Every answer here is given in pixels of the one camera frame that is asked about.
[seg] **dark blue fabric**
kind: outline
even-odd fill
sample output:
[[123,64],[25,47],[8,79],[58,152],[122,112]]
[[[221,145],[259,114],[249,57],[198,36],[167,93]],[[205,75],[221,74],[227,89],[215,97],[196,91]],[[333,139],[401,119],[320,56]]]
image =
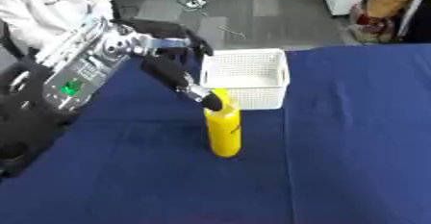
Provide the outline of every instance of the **dark blue fabric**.
[[56,145],[0,185],[1,224],[292,223],[285,113],[243,116],[233,159],[201,108],[128,62]]
[[295,223],[431,223],[431,45],[290,59]]

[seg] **gray carpet floor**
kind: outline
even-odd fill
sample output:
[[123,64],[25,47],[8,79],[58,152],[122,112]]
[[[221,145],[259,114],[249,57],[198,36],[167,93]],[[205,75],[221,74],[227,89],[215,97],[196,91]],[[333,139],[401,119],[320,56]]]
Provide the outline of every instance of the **gray carpet floor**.
[[210,0],[199,12],[186,12],[177,0],[117,2],[125,17],[182,23],[215,49],[356,44],[344,19],[333,19],[324,0]]

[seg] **white shirt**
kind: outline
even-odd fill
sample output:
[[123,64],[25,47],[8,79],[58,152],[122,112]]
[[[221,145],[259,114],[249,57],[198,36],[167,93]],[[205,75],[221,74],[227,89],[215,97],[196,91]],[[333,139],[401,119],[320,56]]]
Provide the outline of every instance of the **white shirt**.
[[111,0],[0,0],[0,19],[15,38],[37,49],[78,27],[89,13],[112,19]]

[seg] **yellow bottle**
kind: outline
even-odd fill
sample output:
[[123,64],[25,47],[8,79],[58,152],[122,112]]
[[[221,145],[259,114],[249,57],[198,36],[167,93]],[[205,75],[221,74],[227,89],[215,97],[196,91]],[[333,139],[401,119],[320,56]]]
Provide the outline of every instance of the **yellow bottle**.
[[214,90],[223,102],[223,110],[205,109],[208,134],[213,152],[222,157],[234,157],[241,150],[241,117],[238,105],[229,99],[226,89]]

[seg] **white plastic basket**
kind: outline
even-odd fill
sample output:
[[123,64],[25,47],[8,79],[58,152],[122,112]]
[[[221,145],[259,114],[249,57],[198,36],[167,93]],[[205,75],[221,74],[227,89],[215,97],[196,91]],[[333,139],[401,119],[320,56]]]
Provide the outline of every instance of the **white plastic basket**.
[[242,110],[276,110],[283,106],[291,82],[281,49],[215,51],[205,58],[200,85],[226,88]]

